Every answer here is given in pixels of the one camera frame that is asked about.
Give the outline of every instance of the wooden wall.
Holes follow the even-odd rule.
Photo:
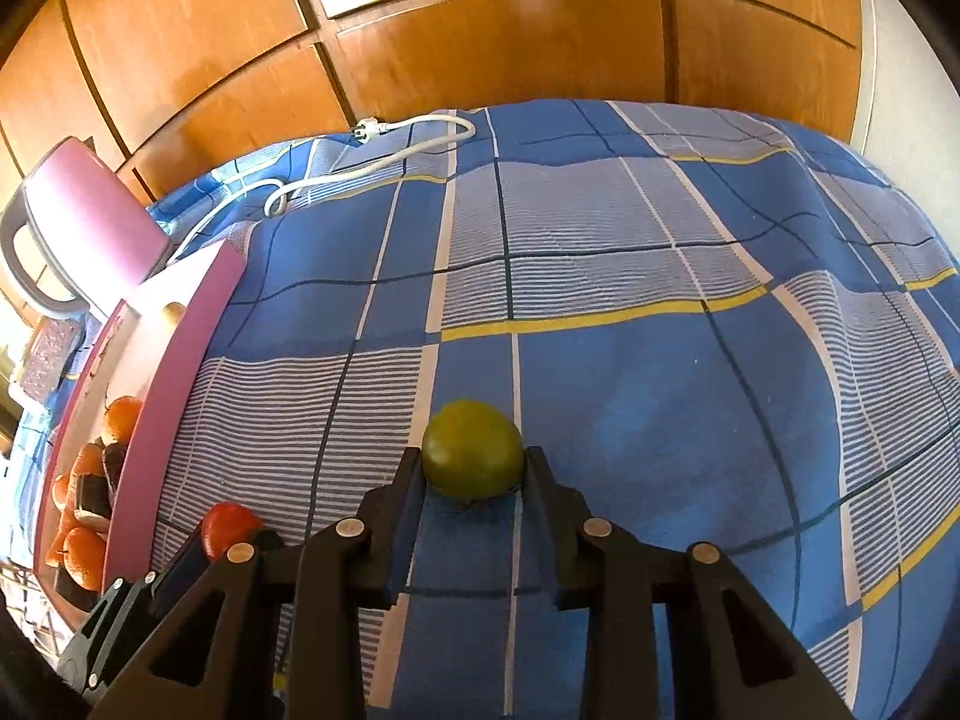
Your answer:
[[[859,33],[859,0],[50,0],[0,68],[0,196],[71,134],[149,203],[361,117],[536,97],[731,107],[848,138]]]

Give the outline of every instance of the white wall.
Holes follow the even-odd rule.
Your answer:
[[[960,95],[898,0],[861,0],[851,145],[923,208],[960,255]]]

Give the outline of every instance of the pink tray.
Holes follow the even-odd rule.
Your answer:
[[[45,562],[59,525],[59,511],[50,499],[53,480],[69,472],[85,442],[100,435],[105,403],[120,395],[142,398],[113,503],[104,587],[117,577],[142,577],[150,568],[157,506],[176,429],[244,264],[231,245],[220,242],[152,276],[117,306],[80,372],[44,474],[34,543],[37,581],[73,630],[85,613],[54,591],[56,570]],[[174,329],[161,313],[170,302],[186,307]]]

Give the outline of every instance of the white power cord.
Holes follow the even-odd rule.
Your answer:
[[[176,251],[170,257],[170,259],[167,260],[167,264],[169,265],[173,263],[184,253],[184,250],[186,250],[186,247],[190,244],[190,242],[193,241],[193,239],[203,231],[203,228],[205,228],[206,225],[210,224],[210,221],[213,220],[215,215],[220,213],[220,210],[231,204],[235,199],[237,199],[237,197],[243,196],[248,191],[251,191],[251,189],[257,189],[258,187],[265,186],[277,187],[275,191],[270,193],[270,196],[267,197],[267,201],[263,204],[263,213],[267,218],[278,217],[279,215],[286,213],[287,196],[291,193],[291,191],[305,189],[306,187],[315,187],[319,186],[320,184],[333,184],[338,181],[349,181],[354,178],[362,178],[363,176],[370,175],[378,170],[383,170],[384,167],[389,167],[390,165],[395,165],[397,162],[402,162],[407,157],[411,157],[414,154],[419,154],[421,151],[426,151],[427,148],[435,148],[435,146],[447,146],[449,143],[466,141],[472,138],[477,132],[477,128],[474,127],[473,122],[469,121],[468,119],[463,119],[459,116],[448,116],[448,114],[442,113],[431,113],[423,116],[415,116],[411,119],[405,119],[402,122],[378,122],[376,119],[360,119],[360,121],[357,122],[356,127],[353,128],[353,136],[354,138],[357,138],[360,143],[368,143],[373,138],[384,135],[392,130],[401,129],[402,127],[409,127],[412,124],[420,124],[421,122],[449,122],[450,124],[459,124],[460,127],[464,127],[464,131],[439,135],[436,138],[430,138],[430,140],[423,141],[422,143],[414,143],[413,146],[407,146],[407,148],[402,148],[396,153],[387,154],[380,159],[374,160],[367,165],[363,165],[363,167],[356,167],[353,170],[331,172],[327,175],[318,175],[313,178],[304,178],[299,181],[292,181],[289,184],[284,184],[277,178],[264,178],[262,181],[256,181],[250,186],[246,186],[238,191],[234,191],[233,194],[228,196],[226,199],[221,200],[212,211],[198,221],[198,223],[193,226],[190,232],[187,233],[186,238],[184,238],[184,241],[176,248]],[[348,191],[352,190],[345,190],[341,194],[347,194]],[[340,195],[332,194],[331,196],[325,197],[324,200],[337,199],[338,196]]]

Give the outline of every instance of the pink kettle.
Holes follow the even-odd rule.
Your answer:
[[[26,226],[47,265],[75,298],[55,300],[13,248]],[[77,138],[60,141],[23,179],[0,217],[0,260],[37,311],[55,319],[92,312],[103,320],[163,268],[170,239],[124,183]]]

